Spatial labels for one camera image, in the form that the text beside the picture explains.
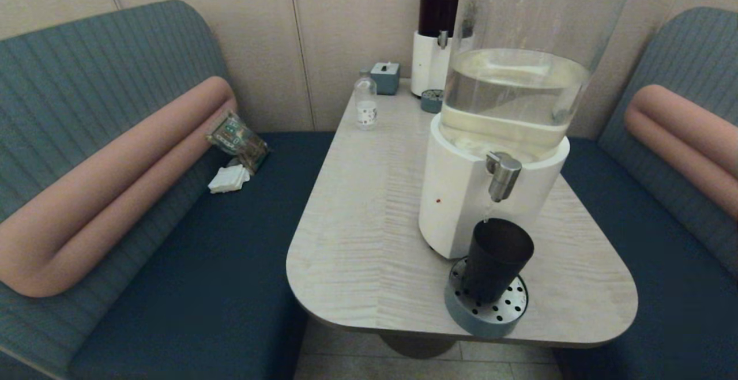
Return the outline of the metal dispenser tap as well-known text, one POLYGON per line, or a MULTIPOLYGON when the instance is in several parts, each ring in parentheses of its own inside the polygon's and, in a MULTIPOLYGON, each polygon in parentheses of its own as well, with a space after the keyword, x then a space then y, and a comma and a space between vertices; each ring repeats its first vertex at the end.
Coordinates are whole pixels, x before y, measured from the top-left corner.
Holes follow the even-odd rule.
POLYGON ((508 199, 522 170, 522 163, 507 152, 490 151, 485 165, 492 176, 488 186, 491 201, 500 203, 508 199))

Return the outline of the black tapered cup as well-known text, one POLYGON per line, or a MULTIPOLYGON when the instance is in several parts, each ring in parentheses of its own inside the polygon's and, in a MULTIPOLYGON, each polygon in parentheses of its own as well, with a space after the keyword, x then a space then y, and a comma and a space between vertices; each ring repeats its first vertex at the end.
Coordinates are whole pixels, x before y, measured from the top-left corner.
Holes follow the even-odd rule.
POLYGON ((463 293, 484 304, 498 301, 533 252, 532 237, 516 223, 501 218, 479 221, 466 258, 463 293))

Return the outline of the small clear plastic bottle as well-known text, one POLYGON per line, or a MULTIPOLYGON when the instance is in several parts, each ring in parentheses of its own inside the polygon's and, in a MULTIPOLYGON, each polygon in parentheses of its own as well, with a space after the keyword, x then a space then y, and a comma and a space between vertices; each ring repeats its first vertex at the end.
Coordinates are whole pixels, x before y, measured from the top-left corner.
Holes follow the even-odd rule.
POLYGON ((359 70, 359 79, 353 86, 356 125, 359 130, 372 130, 377 123, 377 85, 370 68, 359 70))

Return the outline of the small round drip tray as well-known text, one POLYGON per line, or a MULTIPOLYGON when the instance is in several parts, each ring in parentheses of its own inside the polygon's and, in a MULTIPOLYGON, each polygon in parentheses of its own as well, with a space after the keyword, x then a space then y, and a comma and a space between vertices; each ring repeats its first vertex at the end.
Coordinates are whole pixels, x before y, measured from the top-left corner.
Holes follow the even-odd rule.
POLYGON ((445 100, 444 90, 426 90, 421 93, 421 110, 428 114, 439 114, 445 100))

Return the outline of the blue-grey square box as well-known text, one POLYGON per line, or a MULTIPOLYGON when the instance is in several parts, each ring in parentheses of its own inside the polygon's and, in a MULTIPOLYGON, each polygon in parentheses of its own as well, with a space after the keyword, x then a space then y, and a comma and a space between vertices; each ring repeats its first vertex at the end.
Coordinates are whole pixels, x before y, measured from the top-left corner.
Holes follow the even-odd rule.
POLYGON ((371 69, 378 95, 393 96, 399 88, 401 65, 398 62, 377 62, 371 69))

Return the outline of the green snack packet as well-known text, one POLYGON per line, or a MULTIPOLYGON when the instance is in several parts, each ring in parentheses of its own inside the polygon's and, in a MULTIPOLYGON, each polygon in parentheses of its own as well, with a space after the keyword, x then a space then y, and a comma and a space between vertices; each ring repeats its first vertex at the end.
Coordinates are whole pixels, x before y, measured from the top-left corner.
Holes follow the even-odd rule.
POLYGON ((205 137, 234 157, 251 176, 258 172, 270 152, 266 141, 250 130, 233 110, 221 110, 206 130, 205 137))

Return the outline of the white napkin stack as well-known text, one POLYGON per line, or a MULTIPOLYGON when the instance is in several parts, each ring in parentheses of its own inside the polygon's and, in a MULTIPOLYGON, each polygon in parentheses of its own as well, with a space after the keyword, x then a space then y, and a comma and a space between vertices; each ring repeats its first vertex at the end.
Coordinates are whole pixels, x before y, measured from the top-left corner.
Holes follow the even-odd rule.
POLYGON ((239 191, 250 178, 250 172, 243 165, 230 165, 219 169, 208 184, 208 189, 211 194, 239 191))

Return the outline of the large clear water dispenser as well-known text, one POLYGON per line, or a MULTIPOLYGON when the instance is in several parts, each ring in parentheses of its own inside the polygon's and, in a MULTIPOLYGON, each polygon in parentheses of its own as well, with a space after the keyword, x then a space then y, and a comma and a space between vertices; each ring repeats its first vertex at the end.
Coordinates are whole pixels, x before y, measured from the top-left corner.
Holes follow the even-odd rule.
POLYGON ((460 0, 441 112, 427 144, 419 230, 447 259, 474 226, 530 230, 570 152, 566 133, 628 0, 460 0), (487 153, 522 163, 491 201, 487 153))

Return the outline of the dark drink dispenser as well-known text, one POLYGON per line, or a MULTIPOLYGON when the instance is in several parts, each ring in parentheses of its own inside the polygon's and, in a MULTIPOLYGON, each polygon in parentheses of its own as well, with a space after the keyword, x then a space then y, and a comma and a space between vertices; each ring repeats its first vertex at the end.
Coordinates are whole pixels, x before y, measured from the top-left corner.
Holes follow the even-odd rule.
POLYGON ((445 88, 457 10, 458 0, 420 0, 411 70, 411 91, 417 97, 445 88))

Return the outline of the large round perforated drip tray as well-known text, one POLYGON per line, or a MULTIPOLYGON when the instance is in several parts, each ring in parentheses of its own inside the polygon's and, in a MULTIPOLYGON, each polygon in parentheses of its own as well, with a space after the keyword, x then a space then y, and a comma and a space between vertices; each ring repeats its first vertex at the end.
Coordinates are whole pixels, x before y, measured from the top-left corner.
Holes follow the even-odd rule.
POLYGON ((472 336, 502 338, 516 328, 528 309, 528 289, 521 276, 516 276, 501 298, 482 302, 473 298, 462 283, 468 257, 451 267, 445 287, 445 306, 453 321, 472 336))

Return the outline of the pink bolster cushion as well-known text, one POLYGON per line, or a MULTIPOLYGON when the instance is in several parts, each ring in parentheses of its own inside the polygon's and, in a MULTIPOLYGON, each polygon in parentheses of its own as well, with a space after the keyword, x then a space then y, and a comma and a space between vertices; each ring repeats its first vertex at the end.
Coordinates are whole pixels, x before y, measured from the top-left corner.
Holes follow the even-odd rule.
POLYGON ((0 223, 0 283, 49 298, 81 282, 210 149, 206 130, 236 107, 211 76, 145 118, 0 223))
POLYGON ((626 129, 738 222, 738 126, 659 85, 638 90, 626 129))

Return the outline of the teal bench with wooden base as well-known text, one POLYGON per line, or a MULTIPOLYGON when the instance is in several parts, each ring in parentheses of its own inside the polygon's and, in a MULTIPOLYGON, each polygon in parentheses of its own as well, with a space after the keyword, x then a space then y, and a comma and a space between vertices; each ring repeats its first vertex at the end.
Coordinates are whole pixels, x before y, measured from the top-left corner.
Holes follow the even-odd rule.
MULTIPOLYGON (((0 223, 211 76, 212 31, 168 0, 0 41, 0 223)), ((292 380, 307 314, 287 252, 333 133, 267 133, 243 189, 206 186, 210 149, 81 282, 49 298, 0 283, 10 378, 292 380)))
POLYGON ((615 340, 556 360, 566 380, 738 380, 738 222, 626 129, 648 85, 738 126, 738 12, 667 22, 599 138, 570 139, 562 175, 630 270, 638 311, 615 340))

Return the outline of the gold table pedestal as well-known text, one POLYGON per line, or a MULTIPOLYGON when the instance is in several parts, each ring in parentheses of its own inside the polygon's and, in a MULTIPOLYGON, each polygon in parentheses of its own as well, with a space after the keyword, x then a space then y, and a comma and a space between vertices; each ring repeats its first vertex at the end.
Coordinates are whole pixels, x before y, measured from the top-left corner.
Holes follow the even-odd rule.
POLYGON ((419 336, 380 334, 380 339, 396 353, 412 359, 432 359, 450 351, 458 341, 419 336))

